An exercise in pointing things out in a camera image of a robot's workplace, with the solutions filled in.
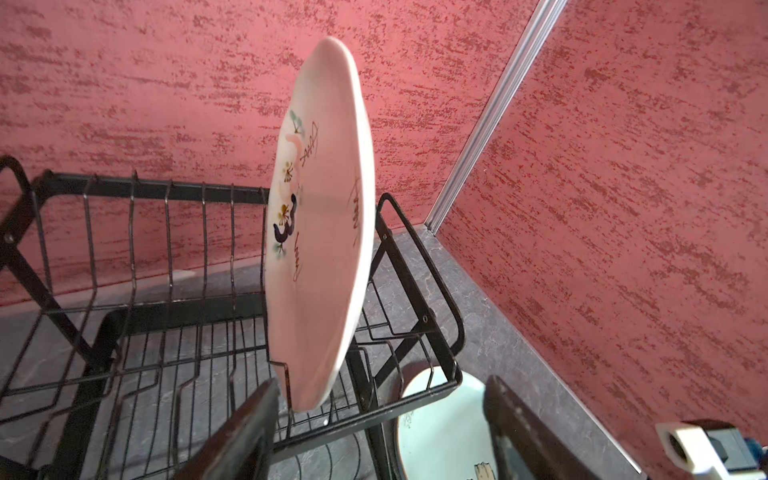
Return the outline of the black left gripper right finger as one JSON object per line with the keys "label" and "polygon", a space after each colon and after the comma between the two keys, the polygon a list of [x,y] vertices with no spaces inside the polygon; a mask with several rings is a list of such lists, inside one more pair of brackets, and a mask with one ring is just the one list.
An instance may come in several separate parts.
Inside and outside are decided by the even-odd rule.
{"label": "black left gripper right finger", "polygon": [[499,479],[597,477],[496,375],[486,381],[483,413]]}

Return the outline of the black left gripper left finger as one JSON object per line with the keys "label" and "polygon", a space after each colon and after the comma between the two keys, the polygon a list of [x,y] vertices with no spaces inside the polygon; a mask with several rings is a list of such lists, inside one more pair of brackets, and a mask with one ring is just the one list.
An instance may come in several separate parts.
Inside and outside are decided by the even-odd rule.
{"label": "black left gripper left finger", "polygon": [[279,395],[276,379],[261,384],[174,479],[267,479]]}

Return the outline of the mint green plate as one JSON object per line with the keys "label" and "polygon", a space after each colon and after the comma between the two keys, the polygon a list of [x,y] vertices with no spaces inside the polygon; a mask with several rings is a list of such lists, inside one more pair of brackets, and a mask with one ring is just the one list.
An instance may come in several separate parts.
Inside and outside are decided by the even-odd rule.
{"label": "mint green plate", "polygon": [[466,373],[447,397],[400,416],[394,438],[403,479],[495,479],[485,385]]}

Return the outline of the cream plate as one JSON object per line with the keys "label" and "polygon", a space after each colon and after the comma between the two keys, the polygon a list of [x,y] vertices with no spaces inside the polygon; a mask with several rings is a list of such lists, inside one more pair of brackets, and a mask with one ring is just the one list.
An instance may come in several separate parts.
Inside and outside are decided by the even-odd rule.
{"label": "cream plate", "polygon": [[348,48],[322,39],[278,135],[265,220],[270,357],[293,411],[329,396],[362,313],[376,219],[372,133]]}

